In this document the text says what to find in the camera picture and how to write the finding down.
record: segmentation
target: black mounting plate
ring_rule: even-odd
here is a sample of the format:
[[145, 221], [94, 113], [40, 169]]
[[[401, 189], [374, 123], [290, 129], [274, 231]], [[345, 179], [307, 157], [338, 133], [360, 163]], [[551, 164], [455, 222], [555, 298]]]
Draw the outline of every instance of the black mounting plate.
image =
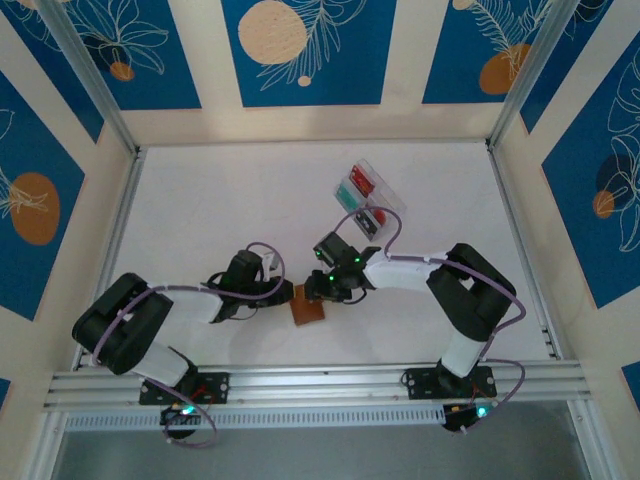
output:
[[457, 392], [452, 392], [440, 385], [438, 373], [436, 367], [405, 370], [401, 381], [407, 387], [409, 400], [471, 398], [474, 384], [489, 397], [495, 397], [498, 393], [491, 367], [475, 367], [468, 377], [461, 379], [460, 389]]
[[[229, 374], [227, 372], [198, 372], [195, 375], [191, 395], [203, 391], [193, 400], [198, 405], [224, 405], [229, 394]], [[145, 381], [140, 387], [140, 405], [172, 405], [182, 403], [173, 395]]]

